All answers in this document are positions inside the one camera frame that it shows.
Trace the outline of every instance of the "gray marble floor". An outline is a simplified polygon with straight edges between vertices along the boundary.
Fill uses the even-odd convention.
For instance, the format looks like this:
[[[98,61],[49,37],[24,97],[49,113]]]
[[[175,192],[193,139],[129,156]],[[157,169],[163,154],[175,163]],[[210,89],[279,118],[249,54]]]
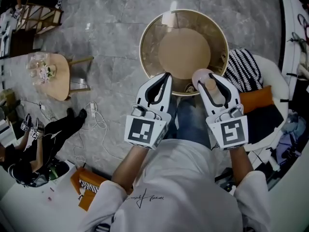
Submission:
[[[139,62],[140,36],[147,24],[168,11],[172,3],[177,9],[197,10],[213,18],[222,27],[230,48],[246,47],[252,53],[278,63],[281,44],[279,0],[63,0],[62,25],[40,36],[36,46],[68,58],[93,55],[90,68],[86,65],[75,67],[87,75],[91,91],[74,94],[71,101],[65,102],[37,93],[26,83],[25,70],[16,73],[25,57],[5,61],[14,72],[14,88],[20,97],[46,104],[57,118],[64,116],[69,106],[77,110],[96,101],[108,125],[104,145],[112,154],[123,158],[130,148],[123,142],[125,117],[131,112],[139,86],[147,80]],[[36,105],[26,104],[25,108],[33,116],[42,117]],[[89,116],[84,127],[93,124],[94,120]],[[84,156],[90,166],[111,174],[120,161],[102,148],[103,135],[104,130],[98,127],[81,131],[84,150],[76,148],[75,154]],[[74,145],[81,146],[78,136],[65,143],[59,156],[78,162],[73,154]]]

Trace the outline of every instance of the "black and white striped fabric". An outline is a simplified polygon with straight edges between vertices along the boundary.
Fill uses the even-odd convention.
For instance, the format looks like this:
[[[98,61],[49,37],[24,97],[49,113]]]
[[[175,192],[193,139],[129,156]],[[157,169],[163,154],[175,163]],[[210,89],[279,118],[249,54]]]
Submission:
[[[90,190],[94,193],[97,193],[98,192],[98,187],[95,186],[95,185],[92,185],[86,181],[83,181],[83,180],[79,180],[79,183],[81,183],[81,186],[87,190]]]
[[[230,50],[228,66],[224,77],[232,83],[240,93],[263,88],[263,78],[254,57],[247,49]]]

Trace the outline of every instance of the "orange pillow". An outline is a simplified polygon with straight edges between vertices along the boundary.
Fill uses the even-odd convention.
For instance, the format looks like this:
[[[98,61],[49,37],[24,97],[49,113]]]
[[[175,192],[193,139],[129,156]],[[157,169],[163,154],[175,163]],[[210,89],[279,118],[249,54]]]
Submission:
[[[253,111],[256,108],[266,107],[274,104],[272,100],[271,86],[262,89],[240,93],[240,102],[244,108],[244,114]]]

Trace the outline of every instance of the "sleeve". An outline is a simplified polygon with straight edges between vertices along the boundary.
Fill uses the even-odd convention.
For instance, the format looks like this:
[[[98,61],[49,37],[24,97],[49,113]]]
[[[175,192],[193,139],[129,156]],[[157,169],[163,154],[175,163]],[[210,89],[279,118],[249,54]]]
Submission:
[[[32,176],[31,164],[28,161],[21,160],[9,167],[9,174],[18,182],[29,183]]]
[[[115,212],[126,198],[126,191],[120,185],[109,180],[104,181],[77,231],[94,231],[94,228],[99,224],[110,227]]]
[[[235,190],[244,228],[256,232],[270,231],[269,195],[265,175],[261,171],[248,173]]]

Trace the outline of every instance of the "white cable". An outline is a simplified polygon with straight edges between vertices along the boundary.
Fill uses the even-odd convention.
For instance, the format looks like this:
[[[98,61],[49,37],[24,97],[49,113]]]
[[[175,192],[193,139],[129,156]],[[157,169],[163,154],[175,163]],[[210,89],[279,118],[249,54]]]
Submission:
[[[98,105],[97,105],[97,103],[96,103],[95,101],[89,102],[89,103],[84,107],[84,109],[86,110],[86,107],[89,106],[89,105],[92,104],[92,103],[95,105],[95,109],[94,109],[95,114],[98,114],[98,115],[101,117],[102,120],[101,120],[101,121],[97,121],[97,117],[95,116],[94,118],[95,118],[96,123],[91,127],[91,129],[84,129],[84,128],[81,128],[80,130],[92,131],[93,128],[94,128],[96,125],[99,126],[101,129],[104,129],[104,130],[105,130],[105,133],[104,133],[104,136],[103,136],[103,139],[102,139],[102,143],[101,143],[102,147],[104,148],[104,150],[106,151],[106,153],[109,154],[110,156],[112,156],[112,157],[114,157],[114,158],[116,158],[116,159],[119,159],[119,160],[123,160],[122,158],[119,158],[119,157],[117,157],[117,156],[112,155],[112,154],[105,148],[103,142],[104,142],[104,139],[105,139],[105,136],[106,136],[106,133],[107,133],[108,128],[107,128],[107,124],[106,124],[106,122],[105,122],[105,119],[104,119],[103,115],[100,114],[100,113],[98,112]],[[78,135],[78,136],[79,136],[79,138],[80,138],[80,140],[81,140],[81,142],[82,142],[82,147],[79,147],[79,146],[76,146],[76,145],[75,145],[75,146],[73,147],[73,154],[74,154],[75,160],[77,160],[77,158],[81,158],[81,159],[82,159],[82,162],[83,162],[83,163],[86,163],[86,158],[85,158],[84,156],[75,155],[75,148],[84,149],[84,142],[83,142],[83,140],[82,140],[82,138],[81,138],[80,130],[79,130],[75,135]]]

